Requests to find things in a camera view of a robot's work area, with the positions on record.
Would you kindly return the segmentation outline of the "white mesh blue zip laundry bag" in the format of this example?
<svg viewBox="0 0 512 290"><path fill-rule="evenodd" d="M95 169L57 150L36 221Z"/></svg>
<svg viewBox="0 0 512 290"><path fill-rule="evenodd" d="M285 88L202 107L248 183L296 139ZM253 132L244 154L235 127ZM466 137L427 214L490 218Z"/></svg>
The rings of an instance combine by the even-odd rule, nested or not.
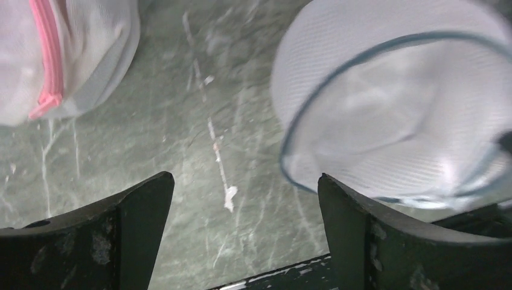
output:
<svg viewBox="0 0 512 290"><path fill-rule="evenodd" d="M511 184L511 24L482 1L311 1L270 93L280 167L380 201L463 209Z"/></svg>

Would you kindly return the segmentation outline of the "pink zip mesh laundry bag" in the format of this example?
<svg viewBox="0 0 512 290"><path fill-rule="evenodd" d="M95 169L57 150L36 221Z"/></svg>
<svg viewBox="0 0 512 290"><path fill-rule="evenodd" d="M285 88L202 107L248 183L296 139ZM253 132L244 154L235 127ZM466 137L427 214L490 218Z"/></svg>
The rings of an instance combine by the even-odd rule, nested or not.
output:
<svg viewBox="0 0 512 290"><path fill-rule="evenodd" d="M134 0L2 1L1 124L101 105L129 69L140 32Z"/></svg>

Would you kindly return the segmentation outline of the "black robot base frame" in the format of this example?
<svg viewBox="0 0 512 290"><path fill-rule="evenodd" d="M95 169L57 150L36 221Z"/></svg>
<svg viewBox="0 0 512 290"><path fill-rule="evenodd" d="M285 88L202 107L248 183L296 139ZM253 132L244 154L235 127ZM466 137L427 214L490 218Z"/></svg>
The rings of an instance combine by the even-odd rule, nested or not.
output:
<svg viewBox="0 0 512 290"><path fill-rule="evenodd" d="M217 290L337 289L331 255L309 260L217 286Z"/></svg>

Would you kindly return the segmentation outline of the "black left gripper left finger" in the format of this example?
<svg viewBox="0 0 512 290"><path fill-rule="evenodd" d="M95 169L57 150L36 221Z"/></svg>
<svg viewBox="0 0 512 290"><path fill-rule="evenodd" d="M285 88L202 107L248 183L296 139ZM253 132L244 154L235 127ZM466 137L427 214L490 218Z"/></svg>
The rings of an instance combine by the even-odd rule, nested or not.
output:
<svg viewBox="0 0 512 290"><path fill-rule="evenodd" d="M131 188L23 228L1 230L2 289L147 289L174 178Z"/></svg>

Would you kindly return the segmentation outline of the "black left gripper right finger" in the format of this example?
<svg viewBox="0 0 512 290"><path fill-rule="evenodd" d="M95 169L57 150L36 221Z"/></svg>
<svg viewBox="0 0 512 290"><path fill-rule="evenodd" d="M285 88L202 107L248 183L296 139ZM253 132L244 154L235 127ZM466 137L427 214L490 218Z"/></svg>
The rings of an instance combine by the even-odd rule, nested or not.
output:
<svg viewBox="0 0 512 290"><path fill-rule="evenodd" d="M423 222L327 174L318 198L341 289L511 288L511 202Z"/></svg>

